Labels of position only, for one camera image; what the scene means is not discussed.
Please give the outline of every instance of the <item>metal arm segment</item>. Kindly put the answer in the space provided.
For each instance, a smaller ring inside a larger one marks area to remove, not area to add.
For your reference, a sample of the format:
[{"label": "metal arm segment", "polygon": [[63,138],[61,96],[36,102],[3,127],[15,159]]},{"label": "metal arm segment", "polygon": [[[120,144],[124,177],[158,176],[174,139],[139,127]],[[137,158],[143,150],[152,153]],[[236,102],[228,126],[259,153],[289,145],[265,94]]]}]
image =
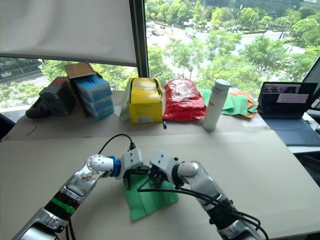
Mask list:
[{"label": "metal arm segment", "polygon": [[71,215],[94,189],[100,178],[122,179],[127,170],[143,163],[138,148],[129,150],[121,158],[95,154],[82,169],[75,172],[48,202],[40,208],[13,240],[58,240]]},{"label": "metal arm segment", "polygon": [[[152,156],[150,172],[154,168],[158,169],[158,174],[165,174],[166,179],[175,185],[176,188],[184,184],[190,185],[191,190],[209,195],[231,209],[236,210],[233,203],[227,198],[224,191],[220,188],[203,168],[200,162],[177,162],[177,158],[166,154],[158,149]],[[221,206],[214,206],[207,201],[197,198],[197,201],[210,217],[210,224],[215,224],[217,232],[224,240],[263,240],[253,226],[236,216],[228,213]]]}]

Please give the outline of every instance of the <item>green cloth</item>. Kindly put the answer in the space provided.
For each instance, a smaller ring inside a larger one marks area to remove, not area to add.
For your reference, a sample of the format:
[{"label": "green cloth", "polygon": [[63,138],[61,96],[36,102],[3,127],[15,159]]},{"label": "green cloth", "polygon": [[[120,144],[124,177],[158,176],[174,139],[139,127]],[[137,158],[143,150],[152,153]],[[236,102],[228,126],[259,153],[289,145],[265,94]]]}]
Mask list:
[{"label": "green cloth", "polygon": [[199,92],[200,92],[200,94],[202,96],[204,105],[208,106],[209,100],[210,100],[210,96],[211,96],[211,90],[210,89],[200,89]]},{"label": "green cloth", "polygon": [[225,115],[248,115],[248,98],[246,96],[233,96],[231,97],[233,108],[222,111]]},{"label": "green cloth", "polygon": [[257,108],[258,108],[258,104],[254,103],[251,107],[248,108],[248,115],[251,113],[255,113]]},{"label": "green cloth", "polygon": [[[211,96],[211,90],[210,89],[200,89],[199,92],[202,96],[204,105],[208,106],[210,96]],[[231,96],[228,93],[228,96],[227,96],[225,103],[224,103],[224,106],[223,106],[223,110],[232,109],[233,107],[234,107],[234,103],[232,102]]]},{"label": "green cloth", "polygon": [[229,110],[229,109],[233,109],[234,107],[235,105],[234,105],[234,102],[232,101],[232,97],[228,93],[228,96],[226,97],[222,110]]},{"label": "green cloth", "polygon": [[[137,192],[138,187],[148,178],[148,174],[131,175],[131,190],[127,190],[127,179],[123,179],[125,196],[130,208],[131,220],[140,219],[163,207],[177,202],[179,197],[174,192]],[[156,183],[149,181],[143,189],[153,189]],[[163,181],[162,189],[174,189],[171,183]]]}]

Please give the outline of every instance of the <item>car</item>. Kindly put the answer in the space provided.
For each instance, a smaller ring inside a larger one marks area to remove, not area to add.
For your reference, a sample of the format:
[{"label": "car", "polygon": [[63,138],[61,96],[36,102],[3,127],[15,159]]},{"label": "car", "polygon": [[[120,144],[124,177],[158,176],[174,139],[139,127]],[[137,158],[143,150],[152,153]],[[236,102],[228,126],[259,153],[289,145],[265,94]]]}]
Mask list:
[{"label": "car", "polygon": [[153,35],[155,35],[155,36],[160,36],[160,33],[158,32],[158,31],[156,31],[156,30],[152,30],[152,32],[151,32]]}]

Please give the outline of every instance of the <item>building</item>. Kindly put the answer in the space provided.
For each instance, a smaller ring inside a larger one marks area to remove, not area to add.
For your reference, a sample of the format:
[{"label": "building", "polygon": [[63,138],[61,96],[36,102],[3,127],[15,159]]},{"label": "building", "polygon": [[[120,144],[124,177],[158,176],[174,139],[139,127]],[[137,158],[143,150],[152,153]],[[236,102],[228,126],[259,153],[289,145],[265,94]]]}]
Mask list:
[{"label": "building", "polygon": [[320,11],[320,0],[304,0],[301,7],[312,8]]},{"label": "building", "polygon": [[259,8],[265,10],[273,16],[284,16],[287,9],[300,6],[303,0],[230,0],[229,9],[233,13],[238,13],[242,8]]}]

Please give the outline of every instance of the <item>laptop keyboard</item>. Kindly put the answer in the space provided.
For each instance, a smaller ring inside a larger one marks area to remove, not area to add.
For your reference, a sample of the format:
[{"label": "laptop keyboard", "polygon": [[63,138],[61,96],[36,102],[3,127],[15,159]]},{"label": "laptop keyboard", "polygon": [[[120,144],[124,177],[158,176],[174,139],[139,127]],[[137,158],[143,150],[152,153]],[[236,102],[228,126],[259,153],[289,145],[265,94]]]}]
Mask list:
[{"label": "laptop keyboard", "polygon": [[264,119],[273,130],[311,130],[303,119]]}]

